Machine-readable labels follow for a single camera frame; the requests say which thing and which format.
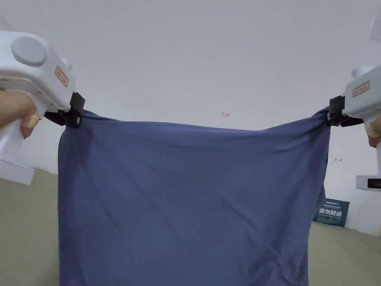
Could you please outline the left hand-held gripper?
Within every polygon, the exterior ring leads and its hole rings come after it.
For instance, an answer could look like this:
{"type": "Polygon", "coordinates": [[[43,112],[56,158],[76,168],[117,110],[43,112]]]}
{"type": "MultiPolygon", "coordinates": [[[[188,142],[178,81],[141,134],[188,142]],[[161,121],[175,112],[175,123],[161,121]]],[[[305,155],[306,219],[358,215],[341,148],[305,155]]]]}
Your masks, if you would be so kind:
{"type": "MultiPolygon", "coordinates": [[[[0,32],[0,87],[27,94],[39,117],[60,126],[78,128],[85,99],[75,91],[70,62],[58,56],[52,45],[34,34],[0,32]]],[[[0,177],[31,184],[34,170],[18,164],[23,142],[20,120],[0,129],[0,177]]]]}

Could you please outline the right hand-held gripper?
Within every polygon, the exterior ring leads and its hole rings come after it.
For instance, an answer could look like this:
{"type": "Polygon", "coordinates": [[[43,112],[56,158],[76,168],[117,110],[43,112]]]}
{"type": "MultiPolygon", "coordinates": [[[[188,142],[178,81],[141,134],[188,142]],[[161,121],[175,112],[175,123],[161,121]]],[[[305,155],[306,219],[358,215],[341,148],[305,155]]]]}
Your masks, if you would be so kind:
{"type": "MultiPolygon", "coordinates": [[[[367,125],[381,116],[381,67],[361,66],[352,70],[353,80],[347,84],[343,95],[329,101],[329,125],[350,127],[367,125]]],[[[374,175],[356,176],[356,188],[379,190],[381,188],[381,143],[376,147],[378,172],[374,175]]]]}

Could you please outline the person's left hand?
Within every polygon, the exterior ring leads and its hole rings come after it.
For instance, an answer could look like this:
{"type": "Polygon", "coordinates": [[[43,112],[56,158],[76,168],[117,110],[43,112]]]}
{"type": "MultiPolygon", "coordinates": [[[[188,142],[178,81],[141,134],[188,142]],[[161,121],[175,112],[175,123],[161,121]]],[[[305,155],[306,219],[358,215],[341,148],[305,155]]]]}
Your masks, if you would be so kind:
{"type": "Polygon", "coordinates": [[[16,120],[20,120],[19,129],[23,139],[30,137],[40,121],[34,102],[25,93],[0,91],[0,127],[16,120]]]}

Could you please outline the person's right hand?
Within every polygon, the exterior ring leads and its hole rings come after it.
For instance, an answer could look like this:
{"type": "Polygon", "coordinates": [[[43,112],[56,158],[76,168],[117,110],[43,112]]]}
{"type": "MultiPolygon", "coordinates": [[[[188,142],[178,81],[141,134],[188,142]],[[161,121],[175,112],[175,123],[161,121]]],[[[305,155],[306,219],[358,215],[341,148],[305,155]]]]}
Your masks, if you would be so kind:
{"type": "Polygon", "coordinates": [[[369,146],[376,148],[381,141],[381,117],[378,116],[366,127],[369,146]]]}

